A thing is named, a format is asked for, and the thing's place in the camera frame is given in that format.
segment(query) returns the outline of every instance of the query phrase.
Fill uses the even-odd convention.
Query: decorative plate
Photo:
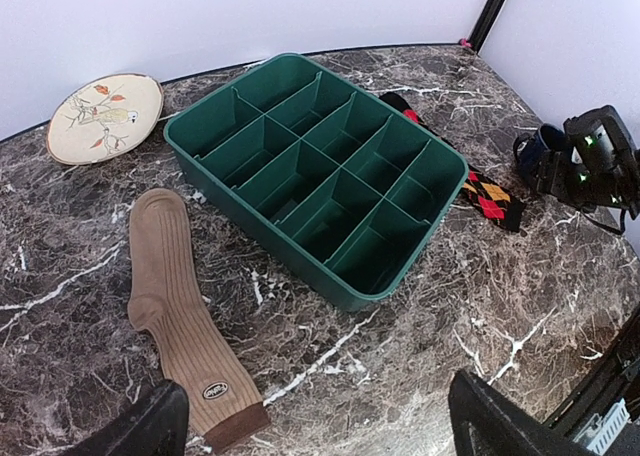
[[[98,79],[58,107],[49,123],[47,149],[64,164],[114,158],[149,136],[162,103],[162,88],[149,76],[116,74]]]

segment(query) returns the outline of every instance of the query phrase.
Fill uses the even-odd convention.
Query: blue mug
[[[548,151],[571,151],[567,135],[551,124],[545,123],[534,134],[523,134],[513,143],[518,174],[534,189],[540,161]]]

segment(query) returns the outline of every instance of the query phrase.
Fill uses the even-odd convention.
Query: plate rim
[[[53,123],[53,118],[56,116],[56,114],[58,114],[58,111],[60,110],[62,105],[64,105],[69,100],[69,98],[71,98],[71,96],[73,96],[78,91],[82,90],[83,88],[85,88],[87,86],[91,86],[92,84],[97,83],[98,81],[102,81],[103,79],[111,78],[111,77],[114,77],[114,76],[141,76],[143,78],[150,79],[151,81],[153,81],[156,84],[158,90],[160,91],[160,107],[158,108],[158,114],[155,117],[155,122],[151,126],[151,128],[149,129],[149,132],[147,134],[145,134],[144,137],[140,139],[140,141],[138,141],[133,146],[129,147],[126,151],[124,151],[124,152],[121,151],[119,153],[114,153],[114,154],[108,154],[104,158],[96,159],[95,161],[87,161],[87,162],[84,162],[84,163],[71,163],[69,161],[65,161],[64,159],[61,159],[58,156],[56,156],[53,153],[53,151],[51,150],[51,147],[49,146],[49,139],[50,139],[50,135],[51,135],[51,124]],[[162,114],[162,110],[163,109],[164,109],[164,89],[162,88],[162,84],[160,84],[160,82],[157,79],[149,76],[148,74],[135,73],[135,72],[126,72],[126,73],[113,73],[113,74],[108,74],[107,76],[101,76],[101,77],[96,78],[93,81],[90,81],[88,83],[85,83],[82,86],[80,86],[79,88],[75,89],[66,98],[64,98],[62,100],[62,102],[56,107],[55,111],[53,111],[51,119],[49,120],[49,124],[47,125],[47,134],[45,135],[46,145],[47,145],[47,152],[57,162],[62,163],[62,164],[66,164],[66,165],[69,165],[69,166],[87,166],[89,164],[96,164],[96,163],[101,163],[103,161],[108,161],[108,160],[113,159],[113,158],[115,158],[117,156],[120,156],[122,154],[128,153],[130,151],[133,151],[135,148],[137,148],[139,145],[141,145],[149,137],[149,135],[153,132],[153,130],[158,125],[158,120],[160,119],[160,115]]]

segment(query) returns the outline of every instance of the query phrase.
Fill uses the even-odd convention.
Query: tan sock
[[[166,189],[131,211],[133,283],[129,320],[158,345],[162,371],[189,395],[189,422],[220,453],[269,425],[262,397],[202,300],[187,210]]]

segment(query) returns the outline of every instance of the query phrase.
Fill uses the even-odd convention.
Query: white wall
[[[486,0],[0,0],[0,139],[74,89],[164,81],[284,51],[455,42]]]
[[[543,121],[612,104],[640,147],[639,28],[640,0],[507,0],[481,56]]]

